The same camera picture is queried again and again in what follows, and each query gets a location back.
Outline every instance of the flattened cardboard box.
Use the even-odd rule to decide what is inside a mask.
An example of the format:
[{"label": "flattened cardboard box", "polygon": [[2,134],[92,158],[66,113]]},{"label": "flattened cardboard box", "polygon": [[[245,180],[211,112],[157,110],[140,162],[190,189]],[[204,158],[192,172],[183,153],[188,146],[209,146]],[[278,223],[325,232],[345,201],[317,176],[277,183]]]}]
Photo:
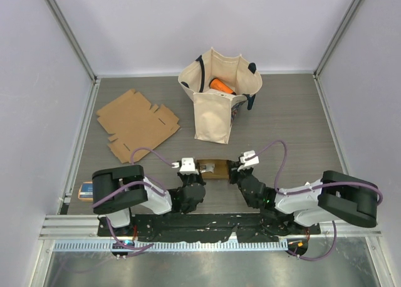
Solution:
[{"label": "flattened cardboard box", "polygon": [[[109,148],[121,163],[130,161],[138,147],[156,148],[180,127],[178,117],[164,105],[152,104],[139,92],[131,89],[96,112],[98,121],[109,133]],[[148,154],[138,151],[134,161]]]}]

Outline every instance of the beige canvas bag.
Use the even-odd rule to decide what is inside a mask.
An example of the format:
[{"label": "beige canvas bag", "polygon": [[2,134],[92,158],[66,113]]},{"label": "beige canvas bag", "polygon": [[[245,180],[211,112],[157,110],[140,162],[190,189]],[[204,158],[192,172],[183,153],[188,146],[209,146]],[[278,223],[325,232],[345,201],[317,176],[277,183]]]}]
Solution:
[{"label": "beige canvas bag", "polygon": [[[209,83],[214,78],[220,79],[236,95],[211,89]],[[262,87],[262,78],[254,63],[241,55],[222,56],[213,48],[186,67],[178,81],[194,102],[195,138],[221,144],[228,144],[238,108],[247,102],[247,109],[251,110],[255,94]]]}]

